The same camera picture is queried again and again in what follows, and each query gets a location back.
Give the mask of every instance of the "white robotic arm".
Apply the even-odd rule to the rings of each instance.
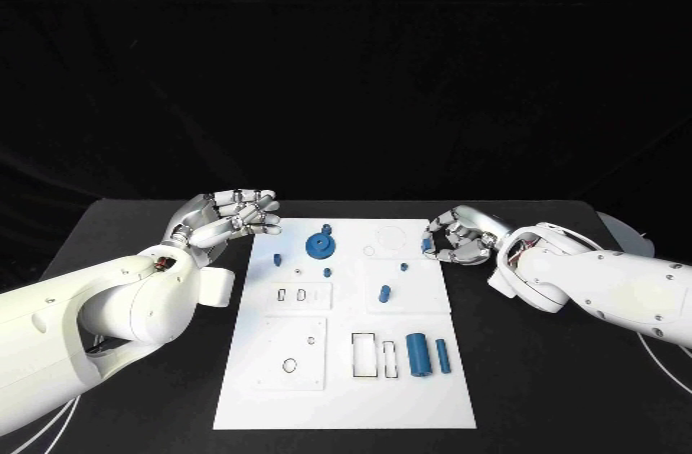
[[[436,251],[433,233],[446,227],[454,250]],[[692,347],[692,267],[604,251],[576,232],[541,223],[512,230],[495,217],[459,206],[423,236],[426,256],[457,264],[485,262],[498,250],[490,286],[555,313],[571,299],[599,319]]]
[[[206,267],[227,240],[279,234],[274,192],[196,196],[162,244],[0,295],[0,436],[155,352],[185,331],[196,304],[225,307],[234,273]],[[82,347],[82,327],[106,340]]]

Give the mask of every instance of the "black table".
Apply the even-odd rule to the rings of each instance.
[[[431,219],[462,203],[516,226],[551,221],[617,249],[591,207],[576,201],[283,201],[280,214]],[[157,244],[181,204],[97,202],[45,277]],[[237,273],[231,306],[199,306],[181,338],[82,396],[54,453],[691,451],[692,396],[658,369],[636,335],[574,304],[547,314],[508,299],[486,284],[490,262],[443,265],[476,430],[214,431],[251,243],[234,241],[215,264]],[[51,417],[2,438],[0,452]],[[25,452],[44,452],[58,428]]]

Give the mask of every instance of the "small blue piece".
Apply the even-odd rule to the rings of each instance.
[[[379,291],[379,302],[387,302],[390,300],[390,293],[392,289],[390,286],[382,286],[382,290]]]
[[[444,339],[437,339],[437,357],[440,357],[440,369],[444,374],[452,372],[450,369],[450,358],[447,357],[447,345],[444,344]]]
[[[332,226],[325,224],[322,232],[307,238],[306,251],[313,259],[326,259],[335,253],[336,242],[330,234]]]
[[[426,334],[420,332],[407,336],[408,363],[411,364],[411,375],[426,377],[433,374],[430,367],[428,343]]]

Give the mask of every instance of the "white board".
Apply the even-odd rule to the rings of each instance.
[[[306,240],[326,223],[333,229],[336,252],[329,259],[316,260],[307,255]],[[439,263],[424,260],[421,254],[421,233],[428,221],[284,219],[281,225],[280,236],[255,236],[254,240],[214,428],[476,428],[443,273]],[[274,254],[281,254],[280,267],[274,266]],[[407,272],[400,269],[401,262],[410,264]],[[323,276],[326,267],[332,269],[329,279]],[[387,309],[390,303],[397,306],[403,287],[392,289],[387,304],[371,305],[371,298],[378,297],[378,292],[371,292],[381,282],[378,273],[385,271],[394,284],[401,279],[413,280],[414,276],[407,276],[415,273],[415,285],[426,288],[430,296],[423,304],[410,302],[400,312],[374,310],[382,306]],[[332,283],[330,309],[271,307],[268,291],[277,284],[325,282]],[[417,305],[428,306],[428,312],[415,312]],[[271,389],[258,388],[257,384],[267,366],[279,369],[290,346],[306,336],[302,333],[299,341],[287,340],[289,347],[279,352],[267,348],[267,339],[273,338],[267,320],[292,317],[316,322],[322,319],[326,323],[325,374],[317,390],[297,390],[284,384],[281,371],[274,371],[279,377]],[[433,375],[427,377],[411,376],[405,336],[414,332],[423,332],[428,341]],[[354,333],[375,333],[375,378],[354,377]],[[447,343],[450,374],[440,372],[436,339]],[[385,377],[384,341],[395,343],[397,378]]]

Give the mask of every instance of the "circular hole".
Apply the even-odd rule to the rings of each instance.
[[[296,367],[297,367],[297,363],[296,363],[296,359],[293,359],[293,357],[290,357],[286,361],[284,361],[284,371],[290,374],[294,370],[296,370]]]

